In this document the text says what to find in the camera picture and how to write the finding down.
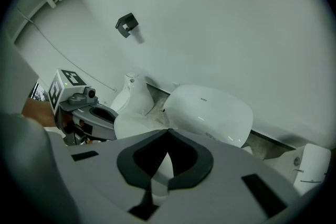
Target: toilet bowl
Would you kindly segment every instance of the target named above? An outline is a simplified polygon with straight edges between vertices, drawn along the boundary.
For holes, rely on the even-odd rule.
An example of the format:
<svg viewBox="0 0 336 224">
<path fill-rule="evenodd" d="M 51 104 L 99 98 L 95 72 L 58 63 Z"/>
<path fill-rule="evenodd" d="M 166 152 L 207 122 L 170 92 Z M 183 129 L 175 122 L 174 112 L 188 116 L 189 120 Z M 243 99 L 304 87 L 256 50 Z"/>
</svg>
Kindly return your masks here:
<svg viewBox="0 0 336 224">
<path fill-rule="evenodd" d="M 111 109 L 119 115 L 135 112 L 146 115 L 154 106 L 153 98 L 144 80 L 135 73 L 127 73 L 124 77 L 124 88 L 111 104 Z"/>
<path fill-rule="evenodd" d="M 168 97 L 163 110 L 169 126 L 160 126 L 134 113 L 119 115 L 114 122 L 117 138 L 173 128 L 241 147 L 250 134 L 253 122 L 252 110 L 242 100 L 197 85 L 178 87 Z"/>
<path fill-rule="evenodd" d="M 324 181 L 330 156 L 330 150 L 307 144 L 278 158 L 266 159 L 264 163 L 289 180 L 303 195 Z"/>
</svg>

